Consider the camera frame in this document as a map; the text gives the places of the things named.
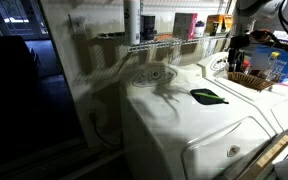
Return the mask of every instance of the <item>wall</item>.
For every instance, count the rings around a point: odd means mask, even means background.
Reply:
[[[144,2],[148,5],[144,13],[156,15],[158,32],[172,31],[176,11],[200,12],[199,19],[205,20],[206,12],[216,14],[219,8],[219,0]],[[207,8],[192,8],[200,7],[198,3],[201,2],[208,3]],[[179,65],[196,63],[213,53],[216,45],[213,41],[128,53],[119,41],[97,39],[99,33],[124,31],[122,3],[122,0],[40,1],[89,146],[101,143],[88,117],[93,111],[97,114],[100,132],[109,141],[118,142],[121,131],[118,80],[122,73],[152,61]],[[85,35],[72,35],[68,14],[84,18]]]

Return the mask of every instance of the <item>wire shelf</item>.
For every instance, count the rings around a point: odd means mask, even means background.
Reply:
[[[182,46],[187,44],[197,44],[205,41],[212,41],[212,40],[219,40],[219,39],[225,39],[225,35],[217,35],[217,36],[204,36],[188,41],[184,41],[177,38],[171,38],[164,41],[150,41],[141,43],[139,45],[124,45],[124,47],[127,49],[127,52],[136,52],[136,51],[143,51],[143,50],[149,50],[149,49],[158,49],[158,48],[166,48],[166,47],[172,47],[172,46]]]
[[[168,38],[160,41],[146,41],[142,42],[138,45],[127,45],[123,37],[111,37],[100,34],[98,36],[98,39],[114,39],[121,42],[121,44],[126,48],[127,52],[137,52],[137,51],[146,51],[150,49],[158,49],[158,48],[167,48],[167,47],[173,47],[173,46],[182,46],[182,45],[188,45],[188,44],[197,44],[205,41],[212,41],[212,40],[219,40],[219,39],[225,39],[226,34],[218,34],[216,36],[209,36],[204,35],[203,37],[195,38],[192,40],[181,40],[178,38]]]
[[[218,11],[225,10],[230,0],[143,0],[144,8],[208,8]],[[123,0],[86,0],[85,3],[92,5],[121,6]]]

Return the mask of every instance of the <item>box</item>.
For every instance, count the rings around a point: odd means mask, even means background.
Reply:
[[[233,24],[232,14],[214,14],[207,16],[206,27],[204,33],[210,33],[213,31],[213,23],[218,22],[218,28],[216,33],[228,33]]]
[[[288,135],[281,134],[269,144],[255,160],[234,179],[273,179],[273,161],[283,155],[282,152],[288,146]]]
[[[194,28],[197,20],[197,13],[175,13],[173,37],[182,40],[194,38]]]
[[[288,79],[288,52],[277,49],[277,48],[269,48],[268,46],[258,45],[254,52],[255,53],[267,53],[269,56],[273,51],[278,51],[280,53],[278,60],[273,66],[273,73],[280,74],[279,82],[283,82],[284,80]]]

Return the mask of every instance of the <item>wicker basket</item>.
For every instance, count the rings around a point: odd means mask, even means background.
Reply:
[[[258,91],[261,91],[275,84],[275,82],[267,81],[265,79],[261,79],[252,75],[247,75],[241,72],[228,72],[227,77],[231,81]]]

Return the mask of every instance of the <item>white washing machine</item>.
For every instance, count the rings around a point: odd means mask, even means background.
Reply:
[[[198,62],[203,69],[203,77],[239,96],[241,99],[255,106],[265,117],[276,133],[288,129],[288,80],[274,84],[261,92],[227,79],[224,74],[223,59],[227,52],[213,54]]]
[[[191,94],[205,89],[224,103]],[[135,180],[213,179],[275,135],[254,106],[202,78],[197,65],[140,66],[121,80],[120,96]]]

